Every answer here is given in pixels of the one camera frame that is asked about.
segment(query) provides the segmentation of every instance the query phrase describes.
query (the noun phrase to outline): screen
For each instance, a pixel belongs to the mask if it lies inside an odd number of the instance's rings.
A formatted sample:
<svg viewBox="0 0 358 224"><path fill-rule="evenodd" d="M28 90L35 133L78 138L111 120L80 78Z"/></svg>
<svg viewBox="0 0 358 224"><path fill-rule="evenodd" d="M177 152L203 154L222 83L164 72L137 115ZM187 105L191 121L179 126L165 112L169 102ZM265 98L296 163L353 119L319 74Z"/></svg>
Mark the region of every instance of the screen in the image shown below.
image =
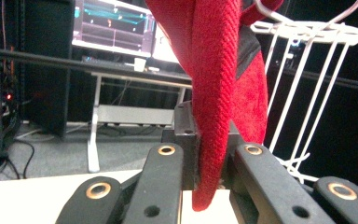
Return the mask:
<svg viewBox="0 0 358 224"><path fill-rule="evenodd" d="M155 27L148 9L114 0L76 0L72 44L150 57Z"/></svg>
<svg viewBox="0 0 358 224"><path fill-rule="evenodd" d="M155 37L156 40L153 49L153 58L165 62L179 63L172 51L169 39L158 26L156 28Z"/></svg>

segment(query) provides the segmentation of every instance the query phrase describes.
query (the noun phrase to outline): red cloth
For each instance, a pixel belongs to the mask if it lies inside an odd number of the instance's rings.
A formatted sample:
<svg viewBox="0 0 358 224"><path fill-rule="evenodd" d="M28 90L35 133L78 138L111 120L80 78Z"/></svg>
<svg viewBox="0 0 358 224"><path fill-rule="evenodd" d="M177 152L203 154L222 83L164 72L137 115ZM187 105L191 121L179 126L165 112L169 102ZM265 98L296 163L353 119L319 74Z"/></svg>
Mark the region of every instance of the red cloth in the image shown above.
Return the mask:
<svg viewBox="0 0 358 224"><path fill-rule="evenodd" d="M192 77L193 115L201 136L200 183L193 191L193 209L204 210L221 175L229 121L234 120L246 141L261 143L264 139L264 63L261 54L257 54L245 74L235 81L241 0L146 3L171 40L180 64Z"/></svg>

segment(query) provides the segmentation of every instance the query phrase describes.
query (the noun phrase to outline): white cup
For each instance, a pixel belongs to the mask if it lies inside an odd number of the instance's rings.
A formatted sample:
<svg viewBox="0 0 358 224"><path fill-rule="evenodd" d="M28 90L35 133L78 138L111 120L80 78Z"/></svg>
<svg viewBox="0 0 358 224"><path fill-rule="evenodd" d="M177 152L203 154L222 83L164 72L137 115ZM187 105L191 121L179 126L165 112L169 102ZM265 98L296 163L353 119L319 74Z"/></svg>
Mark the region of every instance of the white cup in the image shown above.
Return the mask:
<svg viewBox="0 0 358 224"><path fill-rule="evenodd" d="M133 70L137 72L143 72L145 70L146 59L135 58Z"/></svg>

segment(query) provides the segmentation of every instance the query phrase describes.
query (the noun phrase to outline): computer monitor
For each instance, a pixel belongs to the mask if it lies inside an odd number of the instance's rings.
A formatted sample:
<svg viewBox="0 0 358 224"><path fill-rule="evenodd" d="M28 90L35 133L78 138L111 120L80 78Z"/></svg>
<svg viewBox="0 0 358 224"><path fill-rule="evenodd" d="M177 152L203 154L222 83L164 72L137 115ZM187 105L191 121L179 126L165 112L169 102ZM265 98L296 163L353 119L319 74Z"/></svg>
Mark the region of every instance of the computer monitor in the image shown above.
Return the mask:
<svg viewBox="0 0 358 224"><path fill-rule="evenodd" d="M113 0L76 0L72 44L150 57L155 27L148 9Z"/></svg>
<svg viewBox="0 0 358 224"><path fill-rule="evenodd" d="M159 26L156 28L155 45L152 57L164 62L179 63L172 51L169 39Z"/></svg>

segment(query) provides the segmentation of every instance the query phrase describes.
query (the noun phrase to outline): white wire rack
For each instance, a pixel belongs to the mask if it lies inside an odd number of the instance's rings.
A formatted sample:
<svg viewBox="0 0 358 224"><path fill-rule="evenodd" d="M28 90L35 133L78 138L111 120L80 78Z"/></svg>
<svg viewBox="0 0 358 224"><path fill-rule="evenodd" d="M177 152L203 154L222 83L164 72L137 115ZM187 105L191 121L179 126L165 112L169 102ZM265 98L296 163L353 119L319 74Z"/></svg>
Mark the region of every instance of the white wire rack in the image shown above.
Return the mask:
<svg viewBox="0 0 358 224"><path fill-rule="evenodd" d="M307 62L307 59L310 55L310 50L312 48L313 44L330 44L330 50L328 51L328 54L326 56L326 59L324 61L324 66L321 71L321 74L319 75L315 90L312 94L312 97L310 99L310 104L308 106L307 114L305 115L304 120L302 121L301 129L298 133L298 137L296 140L296 144L293 148L292 155L289 160L283 160L280 158L277 158L278 161L287 168L287 171L294 177L298 178L298 180L301 183L304 183L304 180L308 180L311 182L314 182L318 180L317 177L310 176L310 175L303 175L301 174L298 169L302 161L304 161L306 158L309 157L309 153L307 152L310 142L312 140L312 137L315 133L315 130L318 126L319 120L321 118L322 113L324 112L324 107L327 103L327 100L330 96L331 90L333 89L333 86L335 85L335 81L339 72L339 69L344 61L345 55L348 51L349 47L355 46L358 44L358 28L348 26L345 23L338 23L342 21L347 16L351 15L353 11L355 11L358 8L358 0L347 10L343 11L339 15L337 15L335 18L333 18L331 21L327 22L321 22L321 21L292 21L283 15L273 12L269 10L268 8L264 7L260 0L255 0L256 6L258 10L272 18L276 21L276 23L269 23L269 22L262 22L258 21L254 25L251 26L252 30L257 34L265 34L265 35L273 35L271 45L268 52L268 57L266 60L266 73L269 70L269 66L271 64L271 58L272 54L274 53L274 48L277 43L277 39L284 38L287 39L287 45L285 48L285 51L282 56L282 62L281 66L277 75L277 79L275 81L275 86L273 88L272 94L270 96L270 100L268 103L268 115L271 109L272 104L274 103L275 95L277 92L277 89L279 88L283 68L285 67L285 62L288 58L290 58L292 55L289 54L289 49L291 43L293 43L294 40L301 41L303 43L306 43L306 46L304 48L304 52L302 54L301 60L299 62L298 68L296 70L296 74L292 83L292 86L290 88L290 91L288 93L286 102L284 104L281 117L278 121L277 128L275 130L275 133L273 134L272 140L269 147L269 150L271 152L274 151L278 139L280 137L282 126L287 118L287 113L289 111L289 107L291 103L293 102L296 89L298 86L298 82L301 79L301 76L304 71L305 64ZM333 54L335 53L337 45L343 45L343 50L340 53L337 65L334 69L334 73L330 79L330 82L328 84L327 90L323 96L322 104L320 105L319 109L315 108L315 102L320 95L320 90L322 87L322 84L324 82L324 78L327 72L327 69L330 66ZM310 120L310 115L313 110L317 110L317 116L315 119ZM300 148L300 143L304 139L305 130L308 125L312 125L310 129L310 133L307 137L305 146Z"/></svg>

